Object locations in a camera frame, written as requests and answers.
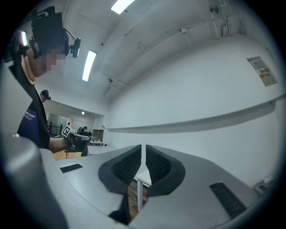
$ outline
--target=navy blue shirt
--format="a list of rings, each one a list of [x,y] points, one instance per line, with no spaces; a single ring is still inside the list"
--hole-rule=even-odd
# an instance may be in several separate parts
[[[50,135],[47,127],[46,113],[35,85],[30,84],[21,65],[13,65],[10,67],[10,70],[33,100],[24,114],[18,134],[32,140],[39,148],[48,149]]]

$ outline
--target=headset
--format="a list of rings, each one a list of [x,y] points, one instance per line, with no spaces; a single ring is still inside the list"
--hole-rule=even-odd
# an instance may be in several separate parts
[[[55,12],[55,6],[50,6],[42,11],[32,11],[24,21],[20,24],[23,25],[32,21],[33,37],[29,40],[27,45],[23,44],[22,35],[23,31],[16,30],[13,34],[10,43],[4,55],[6,62],[13,60],[15,65],[21,64],[21,55],[27,56],[27,50],[32,48],[34,52],[34,59],[39,58],[44,54],[49,54],[52,49],[60,48],[62,53],[66,56],[69,51],[73,58],[76,58],[80,50],[80,38],[75,38],[72,33],[63,27],[62,13]],[[73,45],[69,45],[68,34],[74,40]]]

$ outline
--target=person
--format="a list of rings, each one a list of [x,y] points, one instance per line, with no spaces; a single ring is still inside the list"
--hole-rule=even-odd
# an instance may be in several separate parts
[[[20,62],[14,62],[14,65],[10,67],[12,74],[32,98],[32,102],[19,126],[18,134],[30,139],[39,148],[49,149],[52,153],[65,150],[67,148],[67,140],[65,138],[50,138],[47,131],[43,100],[37,93],[34,84],[37,78],[51,70],[52,65],[56,65],[58,59],[67,56],[68,36],[64,31],[63,34],[65,41],[67,41],[66,43],[62,42],[62,40],[53,43],[53,46],[51,46],[51,43],[48,43],[50,46],[47,48],[46,53],[41,52],[39,57],[34,58],[36,55],[34,52],[40,53],[39,44],[35,43],[33,48],[27,49],[25,56],[18,54]],[[45,90],[41,94],[44,98],[47,98]]]
[[[47,99],[50,100],[50,96],[49,96],[48,90],[41,91],[40,98],[41,98],[42,103],[44,103]]]

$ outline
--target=ceiling light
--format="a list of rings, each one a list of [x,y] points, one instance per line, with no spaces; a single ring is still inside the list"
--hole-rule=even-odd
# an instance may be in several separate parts
[[[82,75],[82,79],[84,81],[88,81],[89,73],[90,73],[91,67],[93,66],[93,61],[96,55],[97,55],[96,52],[91,51],[91,50],[88,51],[88,56],[86,58],[85,66],[84,66],[84,73]]]
[[[118,0],[113,7],[111,7],[111,10],[114,12],[121,14],[132,2],[135,0]]]
[[[24,46],[26,46],[26,45],[28,44],[26,32],[22,31],[22,32],[21,32],[21,36],[22,36],[22,44],[23,44]]]

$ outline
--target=black rectangular slot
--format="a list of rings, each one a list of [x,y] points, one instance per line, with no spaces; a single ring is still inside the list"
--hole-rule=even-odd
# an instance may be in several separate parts
[[[66,166],[66,167],[62,167],[61,171],[63,173],[66,173],[66,172],[69,172],[69,171],[77,170],[79,168],[82,168],[82,166],[80,164],[74,164],[74,165],[69,165],[69,166]]]
[[[231,219],[234,219],[246,210],[241,201],[222,182],[210,185],[210,189],[218,198]]]

